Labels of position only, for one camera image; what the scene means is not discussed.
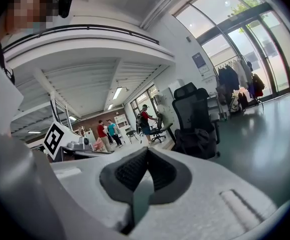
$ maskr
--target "tree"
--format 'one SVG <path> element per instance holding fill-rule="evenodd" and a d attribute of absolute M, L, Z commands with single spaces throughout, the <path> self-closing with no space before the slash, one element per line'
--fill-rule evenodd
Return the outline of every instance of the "tree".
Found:
<path fill-rule="evenodd" d="M 255 6 L 260 5 L 260 2 L 259 2 L 258 0 L 243 0 L 243 1 L 244 1 L 247 5 L 249 5 L 250 7 L 255 7 Z M 237 15 L 237 14 L 243 12 L 243 11 L 248 10 L 248 8 L 247 8 L 245 5 L 239 3 L 239 4 L 237 5 L 236 8 L 233 8 L 233 7 L 232 7 L 231 10 L 233 11 L 232 15 Z M 247 26 L 248 26 L 249 28 L 252 28 L 252 27 L 255 27 L 255 26 L 258 26 L 258 25 L 259 25 L 259 22 L 258 22 L 258 21 L 253 21 L 251 24 L 247 24 Z M 240 32 L 240 33 L 243 33 L 244 30 L 243 30 L 242 28 L 240 28 L 240 29 L 239 29 L 239 32 Z"/>

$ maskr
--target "railing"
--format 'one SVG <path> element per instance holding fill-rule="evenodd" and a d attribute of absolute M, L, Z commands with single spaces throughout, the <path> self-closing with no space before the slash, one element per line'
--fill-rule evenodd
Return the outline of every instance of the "railing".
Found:
<path fill-rule="evenodd" d="M 137 38 L 141 38 L 147 41 L 150 41 L 152 43 L 155 43 L 157 45 L 159 45 L 159 41 L 148 37 L 144 34 L 140 34 L 128 29 L 124 29 L 124 28 L 120 28 L 120 27 L 115 27 L 115 26 L 107 26 L 107 25 L 96 25 L 96 24 L 73 24 L 73 25 L 63 25 L 63 26 L 57 26 L 57 27 L 52 27 L 52 28 L 48 28 L 44 31 L 41 31 L 39 33 L 34 33 L 34 34 L 30 34 L 27 36 L 24 36 L 14 42 L 12 42 L 11 44 L 7 45 L 3 51 L 7 52 L 8 50 L 21 45 L 27 41 L 30 41 L 32 39 L 36 39 L 45 35 L 49 35 L 49 34 L 53 34 L 53 33 L 57 33 L 57 32 L 64 32 L 64 31 L 71 31 L 71 30 L 106 30 L 106 31 L 113 31 L 113 32 L 118 32 L 118 33 L 123 33 L 123 34 L 127 34 L 133 37 L 137 37 Z"/>

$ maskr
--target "shorts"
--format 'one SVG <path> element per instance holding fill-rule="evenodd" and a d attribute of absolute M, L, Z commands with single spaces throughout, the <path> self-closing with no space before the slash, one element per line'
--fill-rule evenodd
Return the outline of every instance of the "shorts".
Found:
<path fill-rule="evenodd" d="M 144 135 L 150 135 L 150 127 L 149 126 L 143 126 L 143 127 L 141 127 L 141 129 L 143 130 Z"/>

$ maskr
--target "green floor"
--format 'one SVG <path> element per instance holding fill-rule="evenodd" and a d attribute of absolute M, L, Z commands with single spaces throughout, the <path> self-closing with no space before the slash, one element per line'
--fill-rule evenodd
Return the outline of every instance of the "green floor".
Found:
<path fill-rule="evenodd" d="M 290 199 L 290 94 L 220 123 L 217 163 L 267 194 Z"/>

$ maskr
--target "person in teal shirt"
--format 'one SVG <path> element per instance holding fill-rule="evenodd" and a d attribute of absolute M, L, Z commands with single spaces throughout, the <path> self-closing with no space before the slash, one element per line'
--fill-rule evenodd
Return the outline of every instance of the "person in teal shirt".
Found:
<path fill-rule="evenodd" d="M 115 123 L 113 123 L 111 121 L 111 119 L 107 120 L 108 122 L 108 131 L 109 131 L 109 135 L 115 140 L 115 142 L 117 143 L 117 147 L 122 147 L 122 143 L 121 140 L 118 136 L 118 132 L 117 132 L 117 125 Z"/>

